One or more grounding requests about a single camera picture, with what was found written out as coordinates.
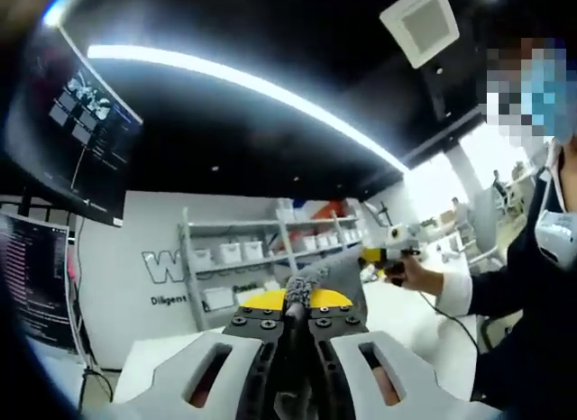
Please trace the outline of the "person's right hand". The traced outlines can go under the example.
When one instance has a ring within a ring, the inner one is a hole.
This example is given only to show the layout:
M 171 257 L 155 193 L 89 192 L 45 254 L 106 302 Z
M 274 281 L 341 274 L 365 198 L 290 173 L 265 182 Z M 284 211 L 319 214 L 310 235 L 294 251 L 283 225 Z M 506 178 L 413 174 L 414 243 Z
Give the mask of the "person's right hand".
M 444 274 L 423 267 L 413 256 L 403 256 L 400 260 L 404 270 L 388 275 L 386 281 L 397 287 L 427 293 L 438 297 L 443 290 Z

